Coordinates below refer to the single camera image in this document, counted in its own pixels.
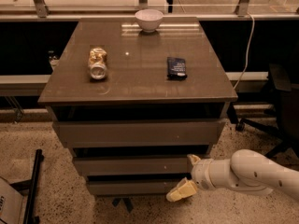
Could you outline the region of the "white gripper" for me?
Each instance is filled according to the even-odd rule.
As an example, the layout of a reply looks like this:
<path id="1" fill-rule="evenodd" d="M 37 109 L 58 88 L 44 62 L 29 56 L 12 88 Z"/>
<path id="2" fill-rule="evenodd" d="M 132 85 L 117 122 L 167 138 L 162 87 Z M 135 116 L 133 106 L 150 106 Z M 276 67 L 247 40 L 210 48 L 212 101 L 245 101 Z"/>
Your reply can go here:
<path id="1" fill-rule="evenodd" d="M 176 202 L 191 197 L 197 193 L 198 188 L 202 190 L 214 189 L 209 174 L 209 166 L 212 163 L 212 159 L 200 160 L 200 158 L 194 154 L 188 154 L 187 157 L 193 166 L 191 171 L 192 180 L 186 177 L 181 179 L 177 185 L 166 194 L 166 199 L 169 202 Z"/>

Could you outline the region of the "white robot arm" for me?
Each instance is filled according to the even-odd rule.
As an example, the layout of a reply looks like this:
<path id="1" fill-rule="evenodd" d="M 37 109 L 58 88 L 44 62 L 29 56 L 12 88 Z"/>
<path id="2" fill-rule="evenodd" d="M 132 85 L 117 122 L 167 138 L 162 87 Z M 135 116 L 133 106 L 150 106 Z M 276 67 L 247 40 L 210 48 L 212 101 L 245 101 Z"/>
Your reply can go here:
<path id="1" fill-rule="evenodd" d="M 277 189 L 299 200 L 299 172 L 255 151 L 240 149 L 224 160 L 201 159 L 193 154 L 188 159 L 192 178 L 184 177 L 166 194 L 169 202 L 189 198 L 199 189 L 229 189 L 258 196 Z"/>

